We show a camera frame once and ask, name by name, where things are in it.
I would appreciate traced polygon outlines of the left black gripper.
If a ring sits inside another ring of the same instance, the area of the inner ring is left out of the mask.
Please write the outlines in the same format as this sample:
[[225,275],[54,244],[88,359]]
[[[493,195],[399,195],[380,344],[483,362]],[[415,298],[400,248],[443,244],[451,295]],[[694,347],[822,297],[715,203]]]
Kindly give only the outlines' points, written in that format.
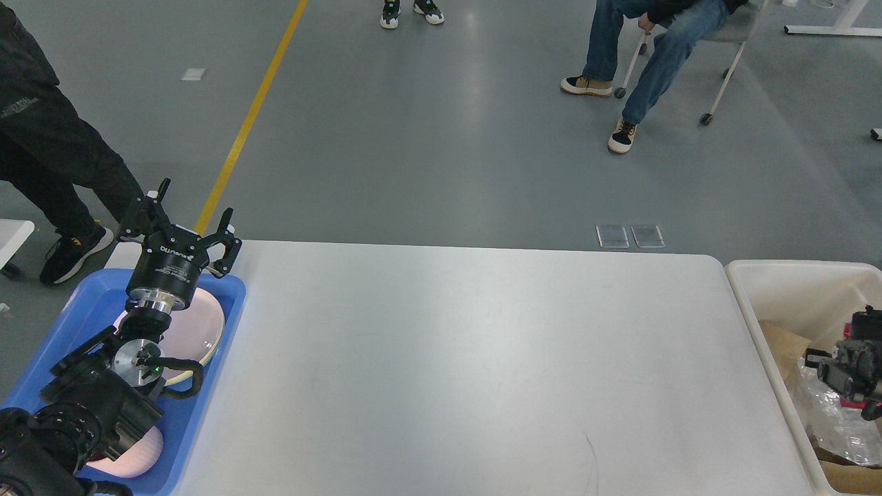
[[[174,231],[161,204],[170,183],[170,178],[164,178],[156,191],[151,189],[130,202],[116,241],[142,244],[141,257],[126,286],[129,299],[141,302],[163,293],[171,310],[179,311],[189,308],[202,270],[217,279],[230,273],[242,239],[234,235],[232,207],[221,214],[214,234],[201,238],[193,231]],[[223,256],[211,258],[210,250],[217,245],[224,247]]]

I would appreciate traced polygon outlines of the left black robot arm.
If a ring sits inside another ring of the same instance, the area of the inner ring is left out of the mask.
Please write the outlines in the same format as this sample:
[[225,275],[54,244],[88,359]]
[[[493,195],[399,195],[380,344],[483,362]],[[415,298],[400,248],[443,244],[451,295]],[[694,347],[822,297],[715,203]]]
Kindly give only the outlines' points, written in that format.
[[189,308],[199,277],[223,278],[242,242],[227,208],[214,234],[171,223],[163,210],[170,179],[136,198],[117,238],[141,245],[125,289],[119,326],[102,329],[51,368],[34,414],[2,410],[3,495],[130,495],[125,484],[79,477],[96,456],[116,461],[163,417],[158,399],[185,401],[201,392],[204,367],[161,348],[174,311]]

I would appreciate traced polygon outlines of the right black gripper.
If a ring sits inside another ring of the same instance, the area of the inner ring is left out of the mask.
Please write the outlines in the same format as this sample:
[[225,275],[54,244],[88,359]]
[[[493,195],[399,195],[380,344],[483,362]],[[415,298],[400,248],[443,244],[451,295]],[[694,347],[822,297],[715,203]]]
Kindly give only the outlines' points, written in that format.
[[[851,340],[838,341],[833,352],[807,348],[804,364],[817,370],[818,378],[848,401],[867,401],[878,395],[880,380],[879,309],[866,305],[852,314]],[[882,403],[864,402],[862,418],[873,422],[882,416]]]

